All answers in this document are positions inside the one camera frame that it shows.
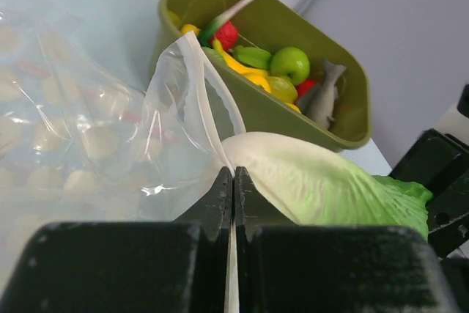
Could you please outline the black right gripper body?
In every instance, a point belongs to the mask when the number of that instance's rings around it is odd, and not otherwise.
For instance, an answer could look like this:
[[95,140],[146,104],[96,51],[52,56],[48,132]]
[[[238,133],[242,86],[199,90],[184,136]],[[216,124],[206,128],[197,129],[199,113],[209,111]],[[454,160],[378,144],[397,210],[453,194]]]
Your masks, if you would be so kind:
[[454,291],[468,290],[468,259],[453,257],[468,241],[468,85],[436,126],[425,130],[391,171],[401,181],[432,192],[427,203],[428,241],[442,259]]

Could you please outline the olive green plastic bin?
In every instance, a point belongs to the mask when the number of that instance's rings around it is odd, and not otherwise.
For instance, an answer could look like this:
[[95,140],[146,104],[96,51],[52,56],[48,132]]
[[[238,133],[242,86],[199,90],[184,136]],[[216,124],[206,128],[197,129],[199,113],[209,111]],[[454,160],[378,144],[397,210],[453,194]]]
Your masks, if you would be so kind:
[[[160,0],[160,28],[149,69],[155,70],[163,50],[180,37],[181,25],[204,26],[237,1]],[[208,58],[231,92],[248,132],[278,133],[333,151],[355,150],[370,140],[369,81],[349,51],[279,0],[254,0],[234,16],[232,22],[240,33],[242,45],[255,45],[271,53],[287,46],[304,51],[310,60],[312,74],[321,71],[322,59],[347,66],[338,82],[339,98],[333,111],[335,121],[330,130],[323,130],[209,54]]]

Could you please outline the yellow toy banana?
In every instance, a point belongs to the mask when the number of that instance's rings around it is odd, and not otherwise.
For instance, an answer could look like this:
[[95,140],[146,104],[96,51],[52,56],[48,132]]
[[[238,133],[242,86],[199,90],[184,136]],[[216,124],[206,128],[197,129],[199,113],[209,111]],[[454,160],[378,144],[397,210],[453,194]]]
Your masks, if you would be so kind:
[[257,69],[257,68],[252,68],[252,67],[247,67],[245,65],[242,65],[239,63],[236,59],[234,59],[232,56],[230,56],[223,48],[221,42],[217,39],[214,39],[212,42],[212,47],[213,49],[221,55],[225,63],[233,69],[233,71],[241,74],[241,75],[246,75],[246,74],[255,74],[255,75],[261,75],[264,77],[267,77],[269,75],[269,72],[266,70],[262,69]]

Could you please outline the clear white-dotted zip bag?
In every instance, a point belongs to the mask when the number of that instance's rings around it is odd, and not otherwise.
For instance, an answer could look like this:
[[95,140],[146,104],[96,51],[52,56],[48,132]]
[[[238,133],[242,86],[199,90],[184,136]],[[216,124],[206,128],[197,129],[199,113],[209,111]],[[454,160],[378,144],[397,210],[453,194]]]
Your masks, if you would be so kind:
[[240,111],[194,34],[145,92],[34,16],[1,14],[1,296],[29,238],[59,222],[170,222],[204,196]]

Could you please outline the green toy apple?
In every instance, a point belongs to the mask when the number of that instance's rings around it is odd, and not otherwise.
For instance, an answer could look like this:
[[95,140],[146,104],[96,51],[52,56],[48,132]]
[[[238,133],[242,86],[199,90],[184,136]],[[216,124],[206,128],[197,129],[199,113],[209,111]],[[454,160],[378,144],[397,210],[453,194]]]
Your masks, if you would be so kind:
[[308,56],[296,47],[282,48],[270,60],[271,75],[285,77],[294,86],[302,84],[309,77],[310,71]]

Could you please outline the green toy lettuce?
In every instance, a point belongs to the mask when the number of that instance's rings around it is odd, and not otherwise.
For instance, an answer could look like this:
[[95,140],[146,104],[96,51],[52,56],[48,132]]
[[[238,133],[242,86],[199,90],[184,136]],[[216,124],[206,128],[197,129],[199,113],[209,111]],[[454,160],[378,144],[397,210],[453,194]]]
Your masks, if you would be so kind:
[[246,168],[258,192],[296,224],[401,226],[428,238],[433,194],[419,183],[371,175],[324,147],[275,133],[242,133],[222,147],[230,164]]

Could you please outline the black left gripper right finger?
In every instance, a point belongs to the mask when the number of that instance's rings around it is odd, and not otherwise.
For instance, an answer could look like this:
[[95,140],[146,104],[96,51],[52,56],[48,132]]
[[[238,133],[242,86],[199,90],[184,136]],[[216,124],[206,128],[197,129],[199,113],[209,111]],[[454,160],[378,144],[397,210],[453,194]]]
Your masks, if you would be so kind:
[[298,226],[234,177],[242,312],[456,312],[426,241],[406,227]]

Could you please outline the yellow-green toy starfruit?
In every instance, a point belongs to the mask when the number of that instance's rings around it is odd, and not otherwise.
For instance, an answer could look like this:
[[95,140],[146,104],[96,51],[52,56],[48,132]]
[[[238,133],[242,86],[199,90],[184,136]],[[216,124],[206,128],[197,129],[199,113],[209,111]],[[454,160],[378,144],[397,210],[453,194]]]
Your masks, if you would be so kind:
[[232,50],[233,57],[243,65],[267,70],[270,67],[272,54],[255,46],[238,45]]

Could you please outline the grey toy fish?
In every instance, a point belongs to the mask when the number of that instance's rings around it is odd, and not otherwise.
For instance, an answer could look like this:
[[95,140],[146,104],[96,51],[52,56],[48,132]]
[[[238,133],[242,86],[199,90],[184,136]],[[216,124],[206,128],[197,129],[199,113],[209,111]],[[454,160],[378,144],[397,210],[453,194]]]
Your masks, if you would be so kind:
[[346,65],[334,64],[327,59],[322,60],[324,78],[302,95],[295,105],[300,112],[307,116],[324,130],[329,130],[333,118],[336,100],[336,83],[347,71]]

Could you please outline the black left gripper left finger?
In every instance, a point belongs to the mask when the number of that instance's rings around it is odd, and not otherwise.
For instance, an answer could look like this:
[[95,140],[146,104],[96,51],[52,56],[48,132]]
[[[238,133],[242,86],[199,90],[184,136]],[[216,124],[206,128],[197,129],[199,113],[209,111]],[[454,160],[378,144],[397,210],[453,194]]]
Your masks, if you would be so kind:
[[170,222],[59,222],[28,240],[3,312],[222,312],[232,175]]

